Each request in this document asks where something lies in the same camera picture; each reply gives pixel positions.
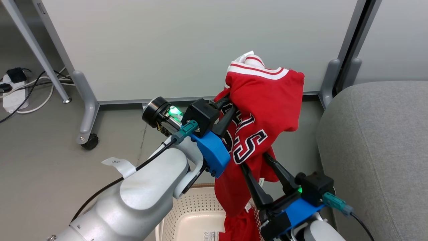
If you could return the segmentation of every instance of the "beige plastic basket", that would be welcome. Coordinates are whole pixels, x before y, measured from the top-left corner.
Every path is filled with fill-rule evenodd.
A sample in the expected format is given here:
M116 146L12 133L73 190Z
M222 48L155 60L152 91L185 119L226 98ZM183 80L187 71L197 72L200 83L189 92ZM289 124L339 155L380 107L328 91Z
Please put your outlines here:
M172 210L156 227L156 241L218 241L225 217L214 184L193 185L179 200L173 199ZM255 217L260 226L258 211Z

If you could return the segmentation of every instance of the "gray couch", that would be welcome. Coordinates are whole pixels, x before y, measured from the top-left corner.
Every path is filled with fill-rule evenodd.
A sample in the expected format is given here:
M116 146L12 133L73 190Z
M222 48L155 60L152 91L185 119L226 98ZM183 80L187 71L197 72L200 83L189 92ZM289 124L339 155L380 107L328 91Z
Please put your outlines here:
M428 241L428 81L347 88L327 107L316 137L337 196L375 241ZM370 240L356 220L334 217L345 240Z

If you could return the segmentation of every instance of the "power strip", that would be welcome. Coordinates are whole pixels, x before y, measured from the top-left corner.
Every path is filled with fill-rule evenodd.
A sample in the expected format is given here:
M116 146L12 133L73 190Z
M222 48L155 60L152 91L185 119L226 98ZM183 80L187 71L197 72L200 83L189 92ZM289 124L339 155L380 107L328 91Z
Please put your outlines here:
M10 80L9 75L4 75L1 83L10 84L12 86L12 89L16 90L19 87L26 84L27 82L23 81L15 84ZM25 100L27 95L28 95L28 89L17 90L13 92L12 94L3 98L3 108L9 113L14 112L19 107L19 105L22 104L22 102ZM29 105L29 101L27 100L19 109L22 110L24 108L27 108L28 105Z

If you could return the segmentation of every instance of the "whiteboard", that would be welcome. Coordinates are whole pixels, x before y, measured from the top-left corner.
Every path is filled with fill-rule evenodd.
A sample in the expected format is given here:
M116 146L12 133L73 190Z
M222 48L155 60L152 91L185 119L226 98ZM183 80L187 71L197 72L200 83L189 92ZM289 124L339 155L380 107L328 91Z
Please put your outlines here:
M357 0L42 0L99 102L216 96L253 50L320 90Z
M355 84L428 80L428 1L384 0L358 58Z

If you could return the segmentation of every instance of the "red stripe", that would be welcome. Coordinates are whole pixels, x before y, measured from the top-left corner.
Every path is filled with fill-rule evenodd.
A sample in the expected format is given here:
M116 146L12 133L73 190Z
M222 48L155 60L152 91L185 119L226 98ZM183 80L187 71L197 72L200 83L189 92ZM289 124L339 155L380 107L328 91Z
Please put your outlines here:
M262 73L265 73L265 74L269 74L269 75L277 75L277 74L281 73L282 70L283 70L283 68L281 68L276 73L270 73L270 72L263 71L261 69L251 68L251 67L247 67L247 66L241 66L241 65L238 65L238 64L235 64L235 63L231 63L230 66L240 67L240 68L243 68L243 69L251 69L251 70L259 71L259 72L262 72Z
M248 56L248 57L247 57L247 58L245 58L245 59L246 59L246 60L247 60L247 59L257 60L258 62L260 62L260 63L263 65L263 67L265 67L265 68L266 68L266 66L262 63L262 61L261 61L260 59L256 58L256 57Z

